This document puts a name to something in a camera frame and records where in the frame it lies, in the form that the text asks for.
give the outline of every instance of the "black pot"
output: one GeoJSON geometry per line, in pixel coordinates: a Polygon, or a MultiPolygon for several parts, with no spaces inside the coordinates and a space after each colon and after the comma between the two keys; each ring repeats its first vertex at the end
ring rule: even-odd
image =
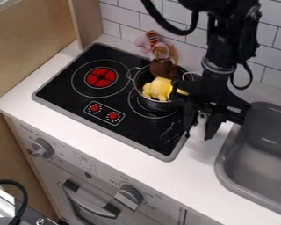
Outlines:
{"type": "MultiPolygon", "coordinates": [[[[147,98],[142,95],[142,88],[146,83],[151,83],[155,77],[150,72],[150,65],[143,68],[133,68],[139,71],[132,77],[134,88],[139,95],[140,103],[150,111],[154,112],[174,112],[179,108],[179,104],[173,101],[159,101],[147,98]]],[[[182,76],[187,71],[178,67],[179,76],[182,76]]]]}

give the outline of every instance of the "white cabinet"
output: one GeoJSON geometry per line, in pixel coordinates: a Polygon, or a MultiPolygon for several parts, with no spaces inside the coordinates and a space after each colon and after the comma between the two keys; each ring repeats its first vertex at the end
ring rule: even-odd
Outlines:
{"type": "Polygon", "coordinates": [[[197,213],[193,210],[187,210],[185,216],[185,225],[221,225],[220,223],[197,213]]]}

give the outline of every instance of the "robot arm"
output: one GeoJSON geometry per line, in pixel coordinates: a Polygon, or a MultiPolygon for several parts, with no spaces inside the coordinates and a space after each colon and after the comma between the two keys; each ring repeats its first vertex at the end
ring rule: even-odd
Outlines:
{"type": "Polygon", "coordinates": [[[184,106],[184,129],[187,134],[196,125],[199,111],[210,115],[205,127],[206,140],[214,137],[222,122],[230,120],[243,124],[250,104],[235,96],[228,89],[227,82],[230,79],[236,89],[245,90],[253,80],[247,60],[256,55],[259,47],[256,32],[262,13],[258,0],[178,0],[192,11],[191,27],[186,31],[169,24],[150,0],[141,1],[160,26],[178,35],[193,32],[197,27],[198,13],[208,12],[208,48],[202,61],[202,78],[196,82],[175,81],[171,94],[171,100],[184,106]],[[250,82],[244,87],[234,84],[237,64],[241,64],[249,73],[250,82]],[[182,97],[176,92],[177,89],[191,95],[182,97]]]}

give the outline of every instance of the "black stovetop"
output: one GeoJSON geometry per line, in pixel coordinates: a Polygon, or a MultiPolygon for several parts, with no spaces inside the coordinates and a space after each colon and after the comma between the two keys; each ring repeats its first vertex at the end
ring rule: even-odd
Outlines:
{"type": "Polygon", "coordinates": [[[130,76],[137,72],[133,68],[148,64],[147,59],[95,44],[36,91],[33,99],[165,159],[181,148],[182,117],[180,111],[156,113],[140,105],[130,76]]]}

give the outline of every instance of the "sink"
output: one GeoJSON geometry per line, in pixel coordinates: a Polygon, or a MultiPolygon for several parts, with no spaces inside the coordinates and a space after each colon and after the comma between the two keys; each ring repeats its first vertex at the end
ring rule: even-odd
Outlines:
{"type": "Polygon", "coordinates": [[[281,214],[281,107],[254,103],[245,124],[233,126],[214,168],[229,191],[281,214]]]}

